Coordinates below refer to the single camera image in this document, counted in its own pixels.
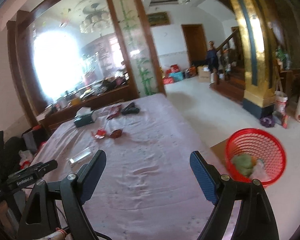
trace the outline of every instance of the white wall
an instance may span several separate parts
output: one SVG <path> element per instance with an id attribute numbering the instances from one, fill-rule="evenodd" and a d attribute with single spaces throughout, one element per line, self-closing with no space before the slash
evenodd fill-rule
<path id="1" fill-rule="evenodd" d="M 238 22 L 235 19 L 233 11 L 229 10 L 218 0 L 205 0 L 198 7 L 202 10 L 205 10 L 220 22 L 222 22 L 223 29 L 225 32 L 225 38 L 229 37 L 232 33 L 231 27 L 238 26 Z M 233 40 L 230 40 L 230 46 L 234 47 Z"/>
<path id="2" fill-rule="evenodd" d="M 231 27 L 238 26 L 238 22 L 236 19 L 226 20 L 222 22 L 223 29 L 225 31 L 226 38 L 232 34 Z M 230 40 L 230 47 L 235 48 L 233 39 Z"/>
<path id="3" fill-rule="evenodd" d="M 0 130 L 6 130 L 24 116 L 17 97 L 8 57 L 7 29 L 0 32 Z"/>
<path id="4" fill-rule="evenodd" d="M 186 42 L 183 36 L 182 24 L 202 24 L 207 44 L 215 41 L 218 46 L 225 40 L 222 23 L 198 7 L 188 5 L 162 5 L 150 7 L 147 13 L 166 11 L 171 21 L 170 25 L 152 27 L 152 35 L 156 45 L 161 66 L 178 64 L 181 69 L 189 67 L 186 53 Z"/>

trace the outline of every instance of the wooden staircase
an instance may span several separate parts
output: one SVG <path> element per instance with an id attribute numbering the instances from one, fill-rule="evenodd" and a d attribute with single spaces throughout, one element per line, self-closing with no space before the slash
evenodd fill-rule
<path id="1" fill-rule="evenodd" d="M 244 96 L 245 90 L 245 79 L 244 79 L 244 62 L 243 62 L 243 55 L 238 55 L 236 48 L 236 53 L 234 59 L 229 59 L 227 55 L 224 56 L 224 46 L 227 45 L 227 48 L 230 47 L 229 41 L 234 38 L 235 35 L 238 35 L 239 29 L 235 30 L 218 48 L 217 51 L 219 52 L 220 58 L 224 57 L 226 60 L 220 60 L 223 67 L 223 73 L 225 75 L 225 80 L 219 80 L 217 83 L 212 83 L 210 88 L 215 90 L 216 92 L 220 93 L 226 98 L 241 104 Z M 230 72 L 226 72 L 226 66 L 230 64 L 232 61 L 236 61 L 237 65 L 231 67 Z"/>

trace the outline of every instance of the person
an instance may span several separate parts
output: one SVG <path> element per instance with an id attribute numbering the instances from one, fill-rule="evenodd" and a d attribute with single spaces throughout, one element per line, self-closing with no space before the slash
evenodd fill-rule
<path id="1" fill-rule="evenodd" d="M 219 61 L 217 56 L 217 50 L 214 47 L 213 41 L 209 41 L 209 49 L 206 56 L 206 64 L 209 66 L 209 70 L 211 73 L 213 73 L 214 69 L 216 69 L 218 72 Z"/>

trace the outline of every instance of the chandelier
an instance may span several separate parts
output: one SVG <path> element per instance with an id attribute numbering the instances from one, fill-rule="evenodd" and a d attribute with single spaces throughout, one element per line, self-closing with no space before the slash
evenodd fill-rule
<path id="1" fill-rule="evenodd" d="M 91 8 L 94 12 L 90 13 L 84 21 L 80 24 L 81 33 L 92 33 L 108 29 L 111 27 L 112 21 L 110 13 L 104 9 L 97 10 L 99 3 L 93 3 Z"/>

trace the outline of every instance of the blue gripper pad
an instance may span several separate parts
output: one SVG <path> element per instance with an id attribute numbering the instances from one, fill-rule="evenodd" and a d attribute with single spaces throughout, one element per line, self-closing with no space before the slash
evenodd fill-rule
<path id="1" fill-rule="evenodd" d="M 190 154 L 190 167 L 192 168 L 192 171 L 206 199 L 211 201 L 212 204 L 216 205 L 219 200 L 216 194 L 217 186 L 195 153 Z"/>

